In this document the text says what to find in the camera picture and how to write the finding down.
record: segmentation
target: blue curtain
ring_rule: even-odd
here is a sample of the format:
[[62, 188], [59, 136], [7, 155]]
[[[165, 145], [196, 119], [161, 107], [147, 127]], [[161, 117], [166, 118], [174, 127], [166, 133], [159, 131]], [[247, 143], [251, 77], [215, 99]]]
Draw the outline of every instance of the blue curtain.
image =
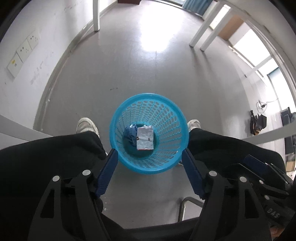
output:
[[212, 0], [186, 0], [183, 8], [204, 15]]

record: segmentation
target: person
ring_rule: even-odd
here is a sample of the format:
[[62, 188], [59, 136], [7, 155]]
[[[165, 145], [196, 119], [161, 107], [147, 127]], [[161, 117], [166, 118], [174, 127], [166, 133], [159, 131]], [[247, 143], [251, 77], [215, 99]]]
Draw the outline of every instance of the person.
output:
[[[225, 166], [250, 154], [285, 171], [284, 162], [276, 152], [202, 130], [198, 120], [188, 122], [188, 131], [189, 150], [210, 170], [222, 173]], [[79, 120], [76, 134], [0, 150], [0, 240], [27, 240], [39, 200], [53, 176], [75, 177], [105, 158], [98, 129], [89, 118]], [[111, 240], [134, 240], [127, 238], [128, 234], [103, 214], [102, 221]]]

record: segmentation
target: power cord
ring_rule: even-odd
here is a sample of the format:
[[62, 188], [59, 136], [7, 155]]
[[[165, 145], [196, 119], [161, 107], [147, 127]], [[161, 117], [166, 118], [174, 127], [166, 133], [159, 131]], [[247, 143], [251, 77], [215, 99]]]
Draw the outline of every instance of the power cord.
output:
[[[266, 103], [265, 103], [265, 102], [262, 102], [262, 101], [259, 100], [259, 101], [256, 103], [257, 111], [258, 111], [260, 114], [263, 114], [263, 113], [266, 111], [266, 109], [267, 109], [267, 103], [275, 102], [275, 101], [277, 101], [277, 100], [278, 100], [278, 98], [277, 98], [276, 100], [273, 100], [273, 101], [267, 101]], [[260, 109], [263, 109], [264, 107], [266, 107], [265, 110], [264, 110], [263, 112], [260, 112], [260, 111], [259, 111], [259, 108], [260, 108]]]

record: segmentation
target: white paper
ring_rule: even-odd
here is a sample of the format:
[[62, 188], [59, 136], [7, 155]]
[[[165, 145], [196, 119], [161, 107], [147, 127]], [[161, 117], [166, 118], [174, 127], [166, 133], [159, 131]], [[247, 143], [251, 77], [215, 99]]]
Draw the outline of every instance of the white paper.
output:
[[152, 126], [138, 127], [137, 150], [153, 150], [153, 128]]

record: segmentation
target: wall socket panel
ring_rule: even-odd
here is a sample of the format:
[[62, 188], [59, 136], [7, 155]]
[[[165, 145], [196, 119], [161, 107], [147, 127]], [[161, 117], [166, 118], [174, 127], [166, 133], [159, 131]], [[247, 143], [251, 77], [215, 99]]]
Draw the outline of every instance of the wall socket panel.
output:
[[12, 58], [12, 60], [9, 62], [9, 65], [7, 66], [7, 68], [15, 78], [19, 73], [21, 67], [22, 67], [22, 61], [20, 60], [20, 57], [16, 53], [15, 56]]
[[27, 40], [31, 46], [31, 49], [35, 48], [35, 46], [37, 45], [37, 43], [39, 42], [39, 33], [37, 30], [35, 30], [34, 32], [32, 32], [28, 37]]
[[25, 60], [29, 57], [31, 52], [32, 52], [32, 49], [27, 39], [17, 49], [17, 53], [20, 59], [22, 60], [22, 62], [25, 62]]

